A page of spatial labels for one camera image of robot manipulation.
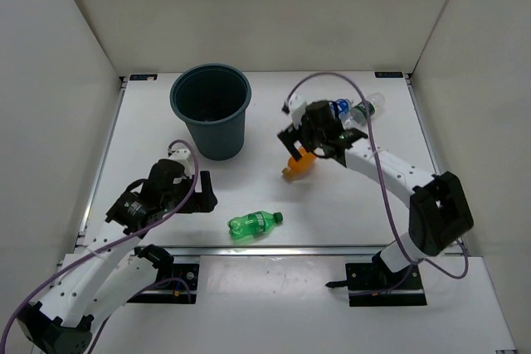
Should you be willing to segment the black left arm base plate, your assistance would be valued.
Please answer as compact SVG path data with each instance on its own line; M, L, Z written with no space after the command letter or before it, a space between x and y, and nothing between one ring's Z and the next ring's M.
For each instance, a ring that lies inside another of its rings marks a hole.
M195 304L199 271L198 257L175 257L170 270L158 272L151 289L130 298L128 303Z

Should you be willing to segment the orange juice bottle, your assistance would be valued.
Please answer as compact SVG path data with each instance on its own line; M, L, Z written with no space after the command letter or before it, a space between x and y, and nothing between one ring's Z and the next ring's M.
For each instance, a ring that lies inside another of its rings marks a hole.
M298 151L301 155L299 160L290 157L287 166L282 170L282 176L284 179L294 181L304 177L309 170L313 167L317 157L312 153L305 151L303 147L299 147Z

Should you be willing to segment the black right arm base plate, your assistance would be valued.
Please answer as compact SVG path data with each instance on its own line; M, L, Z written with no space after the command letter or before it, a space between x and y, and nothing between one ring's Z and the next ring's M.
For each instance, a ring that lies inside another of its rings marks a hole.
M417 266L405 268L391 277L377 271L372 263L347 263L345 269L351 308L427 305Z

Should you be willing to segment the green plastic soda bottle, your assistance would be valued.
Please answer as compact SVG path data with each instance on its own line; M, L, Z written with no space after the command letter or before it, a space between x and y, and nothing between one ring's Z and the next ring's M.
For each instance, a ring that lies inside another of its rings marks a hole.
M284 217L281 212L257 211L229 220L227 227L233 240L247 240L269 234L283 221Z

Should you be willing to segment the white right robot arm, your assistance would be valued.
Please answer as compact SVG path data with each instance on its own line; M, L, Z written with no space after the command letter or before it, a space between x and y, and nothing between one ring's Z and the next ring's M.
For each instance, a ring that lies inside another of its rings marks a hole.
M303 153L333 159L349 171L378 183L382 194L393 194L409 210L408 228L372 258L373 279L386 290L403 273L430 262L474 226L460 179L452 172L424 171L377 146L370 133L345 128L337 106L325 100L307 104L294 97L282 107L290 125L278 134L295 160Z

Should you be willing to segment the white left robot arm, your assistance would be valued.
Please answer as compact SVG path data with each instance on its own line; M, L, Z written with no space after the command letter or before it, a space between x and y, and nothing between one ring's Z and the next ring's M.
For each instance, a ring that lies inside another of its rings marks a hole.
M82 256L52 278L47 293L17 310L24 335L45 353L88 351L118 307L173 281L173 257L156 245L139 247L147 233L176 213L209 213L216 205L210 174L190 151L158 160L148 177L125 188Z

